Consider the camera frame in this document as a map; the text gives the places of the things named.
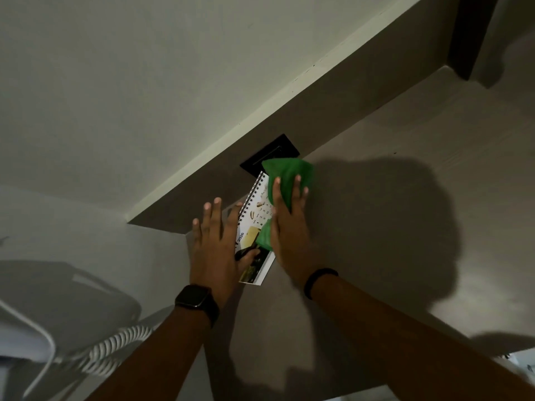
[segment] smartwatch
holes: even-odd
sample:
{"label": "smartwatch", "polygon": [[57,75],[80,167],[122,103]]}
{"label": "smartwatch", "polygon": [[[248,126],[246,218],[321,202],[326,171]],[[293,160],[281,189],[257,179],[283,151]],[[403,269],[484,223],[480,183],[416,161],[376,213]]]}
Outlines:
{"label": "smartwatch", "polygon": [[210,319],[211,326],[219,317],[219,307],[212,296],[212,290],[201,285],[190,284],[184,287],[174,300],[177,307],[188,310],[202,310]]}

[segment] right arm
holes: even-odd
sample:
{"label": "right arm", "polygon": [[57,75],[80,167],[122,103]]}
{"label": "right arm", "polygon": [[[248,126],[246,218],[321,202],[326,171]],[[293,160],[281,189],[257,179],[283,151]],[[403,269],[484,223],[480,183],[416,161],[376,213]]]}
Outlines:
{"label": "right arm", "polygon": [[[311,249],[303,211],[308,190],[301,196],[299,183],[298,176],[291,213],[281,197],[280,180],[273,185],[271,246],[303,289],[308,277],[324,265]],[[535,388],[514,373],[343,278],[323,275],[311,297],[402,401],[535,399]]]}

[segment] person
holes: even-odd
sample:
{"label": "person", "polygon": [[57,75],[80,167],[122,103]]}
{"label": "person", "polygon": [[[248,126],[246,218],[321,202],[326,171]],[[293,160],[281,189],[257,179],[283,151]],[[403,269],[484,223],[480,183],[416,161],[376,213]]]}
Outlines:
{"label": "person", "polygon": [[[304,217],[308,189],[293,185],[291,211],[273,185],[271,245],[298,287],[334,321],[370,368],[402,401],[535,400],[535,388],[491,359],[382,303],[318,263]],[[190,283],[222,309],[257,250],[234,258],[238,203],[221,228],[220,198],[193,221]],[[171,401],[210,332],[210,315],[176,306],[160,327],[88,400]]]}

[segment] green cloth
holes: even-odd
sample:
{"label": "green cloth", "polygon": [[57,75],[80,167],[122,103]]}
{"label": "green cloth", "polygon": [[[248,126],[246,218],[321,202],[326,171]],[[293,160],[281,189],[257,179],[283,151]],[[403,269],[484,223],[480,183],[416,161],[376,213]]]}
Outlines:
{"label": "green cloth", "polygon": [[[280,177],[280,193],[291,211],[291,191],[295,177],[298,174],[301,175],[301,193],[303,193],[303,189],[310,187],[312,182],[313,166],[309,162],[295,158],[264,160],[262,166],[269,176],[267,197],[271,205],[273,205],[273,182],[277,177]],[[261,248],[273,250],[271,247],[271,220],[268,220],[260,230],[256,243]]]}

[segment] black wall plate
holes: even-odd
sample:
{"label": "black wall plate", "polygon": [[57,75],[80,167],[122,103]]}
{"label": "black wall plate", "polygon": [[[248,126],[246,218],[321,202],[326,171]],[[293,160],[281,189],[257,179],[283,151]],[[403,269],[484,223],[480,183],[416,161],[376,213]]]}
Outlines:
{"label": "black wall plate", "polygon": [[285,134],[282,134],[274,141],[268,143],[264,148],[252,155],[249,159],[240,164],[240,167],[247,173],[258,177],[264,171],[262,161],[268,159],[296,158],[299,151],[290,142]]}

